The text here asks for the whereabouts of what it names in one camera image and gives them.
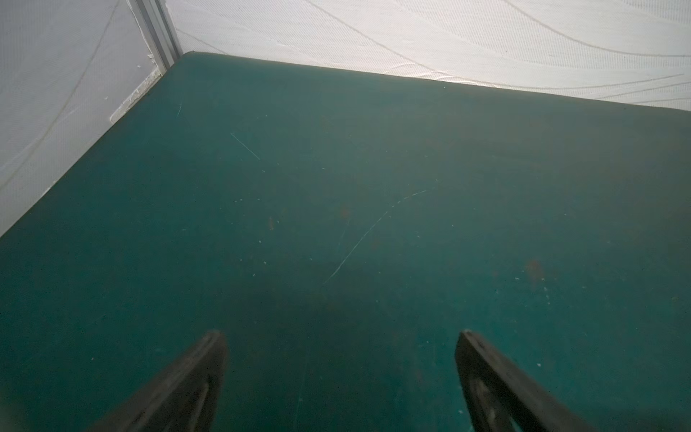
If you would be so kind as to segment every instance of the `scratched surface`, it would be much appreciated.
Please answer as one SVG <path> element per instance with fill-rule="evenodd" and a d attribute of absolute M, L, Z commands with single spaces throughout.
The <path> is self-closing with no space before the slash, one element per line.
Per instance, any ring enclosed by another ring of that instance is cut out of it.
<path fill-rule="evenodd" d="M 691 113 L 188 54 L 0 239 L 0 397 L 81 429 L 209 328 L 216 431 L 466 431 L 482 332 L 691 427 Z"/>

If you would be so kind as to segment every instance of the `rust spot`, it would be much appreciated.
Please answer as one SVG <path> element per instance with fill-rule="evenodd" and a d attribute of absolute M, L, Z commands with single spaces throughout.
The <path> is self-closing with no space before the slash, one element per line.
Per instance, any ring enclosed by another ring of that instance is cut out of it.
<path fill-rule="evenodd" d="M 350 219 L 350 209 L 345 205 L 341 208 L 341 219 Z"/>
<path fill-rule="evenodd" d="M 542 269 L 542 264 L 540 264 L 537 259 L 531 259 L 528 261 L 528 263 L 525 265 L 525 272 L 528 274 L 533 288 L 535 288 L 537 284 L 541 283 L 545 279 L 545 271 Z"/>

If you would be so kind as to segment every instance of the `textured wallpaper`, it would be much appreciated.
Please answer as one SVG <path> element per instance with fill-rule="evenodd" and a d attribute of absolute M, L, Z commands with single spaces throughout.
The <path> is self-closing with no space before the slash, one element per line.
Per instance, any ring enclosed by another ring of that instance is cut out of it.
<path fill-rule="evenodd" d="M 691 111 L 691 0 L 167 0 L 185 51 Z"/>

